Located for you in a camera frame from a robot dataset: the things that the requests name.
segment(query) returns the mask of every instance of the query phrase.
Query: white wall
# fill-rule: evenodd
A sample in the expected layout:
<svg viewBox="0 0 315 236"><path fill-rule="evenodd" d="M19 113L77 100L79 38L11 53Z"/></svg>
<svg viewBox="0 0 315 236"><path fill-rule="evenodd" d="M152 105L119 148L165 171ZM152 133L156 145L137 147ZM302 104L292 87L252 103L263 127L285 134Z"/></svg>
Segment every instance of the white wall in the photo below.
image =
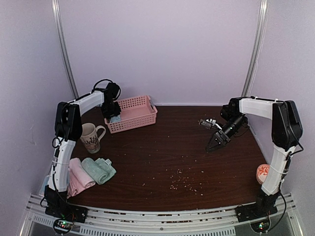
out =
<svg viewBox="0 0 315 236"><path fill-rule="evenodd" d="M315 1L270 1L268 23L252 95L294 100L304 133L305 151L293 157L284 191L293 194L306 235L315 235ZM268 161L272 156L271 123L250 118Z"/></svg>
<svg viewBox="0 0 315 236"><path fill-rule="evenodd" d="M60 0L80 94L102 78L122 98L221 105L240 96L260 0Z"/></svg>
<svg viewBox="0 0 315 236"><path fill-rule="evenodd" d="M50 1L1 1L0 235L17 234L52 161L57 104L71 98Z"/></svg>

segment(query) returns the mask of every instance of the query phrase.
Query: dark wooden table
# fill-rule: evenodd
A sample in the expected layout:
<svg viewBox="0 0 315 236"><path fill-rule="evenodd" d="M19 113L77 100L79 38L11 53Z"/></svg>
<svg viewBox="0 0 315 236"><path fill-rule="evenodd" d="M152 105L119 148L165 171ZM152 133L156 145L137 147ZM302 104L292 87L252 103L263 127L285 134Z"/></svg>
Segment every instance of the dark wooden table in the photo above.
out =
<svg viewBox="0 0 315 236"><path fill-rule="evenodd" d="M74 204L119 210L169 211L225 207L255 201L255 171L265 159L250 131L222 149L206 153L212 131L201 118L220 118L220 107L157 107L157 123L101 140L89 154L81 141L72 157L109 158L117 170L104 185L70 198ZM104 125L99 108L82 122Z"/></svg>

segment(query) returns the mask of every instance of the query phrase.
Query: mug handle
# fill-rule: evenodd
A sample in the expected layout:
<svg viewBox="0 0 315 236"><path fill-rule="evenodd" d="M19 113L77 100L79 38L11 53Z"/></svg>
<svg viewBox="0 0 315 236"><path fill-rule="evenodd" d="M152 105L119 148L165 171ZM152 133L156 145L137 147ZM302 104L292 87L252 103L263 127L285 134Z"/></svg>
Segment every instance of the mug handle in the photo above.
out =
<svg viewBox="0 0 315 236"><path fill-rule="evenodd" d="M98 141L100 141L100 140L104 137L104 135L105 135L105 133L106 133L106 129L105 129L104 126L99 125L98 127L96 127L96 132L97 132L99 129L104 129L104 131L103 131L103 133L98 137Z"/></svg>

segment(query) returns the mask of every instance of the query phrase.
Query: basket handle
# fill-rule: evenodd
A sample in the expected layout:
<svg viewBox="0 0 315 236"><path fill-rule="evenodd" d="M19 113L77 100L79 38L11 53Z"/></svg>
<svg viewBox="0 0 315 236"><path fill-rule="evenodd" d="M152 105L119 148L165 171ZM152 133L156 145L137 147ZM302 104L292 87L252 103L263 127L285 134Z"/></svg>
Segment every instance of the basket handle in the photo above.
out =
<svg viewBox="0 0 315 236"><path fill-rule="evenodd" d="M154 110L154 107L156 107L156 106L154 105L153 101L150 98L149 98L149 102L150 102L152 110Z"/></svg>

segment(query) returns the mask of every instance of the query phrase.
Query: white mug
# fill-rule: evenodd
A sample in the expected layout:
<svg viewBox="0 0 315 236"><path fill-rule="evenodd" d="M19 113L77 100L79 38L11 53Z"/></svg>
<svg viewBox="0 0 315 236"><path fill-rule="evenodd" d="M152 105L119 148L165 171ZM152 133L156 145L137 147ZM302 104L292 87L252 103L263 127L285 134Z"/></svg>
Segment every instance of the white mug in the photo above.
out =
<svg viewBox="0 0 315 236"><path fill-rule="evenodd" d="M92 123L85 123L82 125L82 136L80 137L83 145L88 150L89 153L97 153L100 150L99 141L104 137L106 133L106 129L104 126L99 125L95 127ZM103 133L98 136L97 131L99 129L104 129Z"/></svg>

